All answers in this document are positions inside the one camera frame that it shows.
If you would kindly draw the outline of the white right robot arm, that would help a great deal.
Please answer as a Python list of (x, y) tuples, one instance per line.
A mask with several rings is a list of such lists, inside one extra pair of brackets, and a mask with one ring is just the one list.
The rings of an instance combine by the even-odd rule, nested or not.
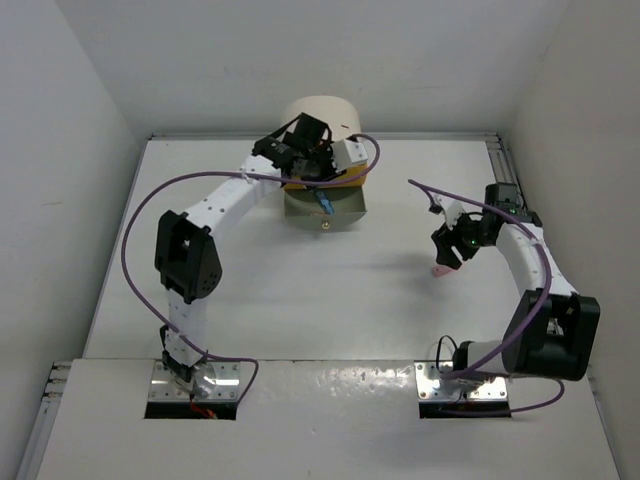
[(601, 309), (579, 294), (555, 263), (539, 216), (521, 202), (512, 183), (485, 189), (476, 211), (443, 192), (429, 196), (430, 210), (445, 218), (431, 236), (436, 263), (458, 270), (484, 247), (506, 260), (520, 301), (503, 337), (465, 341), (456, 347), (451, 378), (542, 377), (578, 381), (586, 373)]

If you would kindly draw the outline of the yellow drawer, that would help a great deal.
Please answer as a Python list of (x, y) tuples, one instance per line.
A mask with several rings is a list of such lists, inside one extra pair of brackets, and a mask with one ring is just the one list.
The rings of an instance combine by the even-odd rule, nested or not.
[(356, 184), (362, 177), (368, 174), (368, 167), (362, 165), (360, 167), (353, 167), (346, 171), (340, 172), (340, 175), (329, 182), (304, 182), (295, 180), (292, 178), (292, 165), (287, 167), (285, 171), (280, 175), (279, 182), (285, 189), (307, 189), (314, 190), (318, 188), (338, 188), (348, 184)]

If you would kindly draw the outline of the blue correction tape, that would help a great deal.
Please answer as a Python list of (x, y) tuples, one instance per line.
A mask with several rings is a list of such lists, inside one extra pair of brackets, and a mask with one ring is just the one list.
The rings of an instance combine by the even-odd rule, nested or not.
[(316, 200), (326, 215), (333, 215), (335, 210), (324, 191), (318, 189), (314, 192)]

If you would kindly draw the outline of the pink correction tape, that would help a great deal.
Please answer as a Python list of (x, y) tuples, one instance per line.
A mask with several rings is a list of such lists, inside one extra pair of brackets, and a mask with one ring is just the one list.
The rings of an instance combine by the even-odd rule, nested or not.
[(432, 275), (436, 278), (455, 273), (456, 270), (444, 265), (434, 265), (431, 269)]

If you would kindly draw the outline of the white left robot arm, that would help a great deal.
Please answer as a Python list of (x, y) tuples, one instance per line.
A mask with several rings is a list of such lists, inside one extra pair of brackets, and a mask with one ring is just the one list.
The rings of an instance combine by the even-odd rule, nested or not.
[(168, 321), (162, 361), (184, 384), (193, 382), (204, 355), (189, 344), (206, 333), (206, 298), (222, 279), (216, 243), (283, 178), (326, 181), (333, 167), (329, 125), (302, 113), (289, 125), (255, 142), (238, 171), (199, 203), (159, 219), (155, 268), (167, 293)]

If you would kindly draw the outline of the cream drawer cabinet shell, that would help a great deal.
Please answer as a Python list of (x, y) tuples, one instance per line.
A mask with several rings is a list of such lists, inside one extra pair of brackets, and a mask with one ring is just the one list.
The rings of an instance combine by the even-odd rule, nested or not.
[(285, 108), (280, 123), (286, 124), (300, 113), (326, 123), (333, 141), (363, 132), (358, 111), (349, 101), (340, 97), (318, 95), (299, 98)]

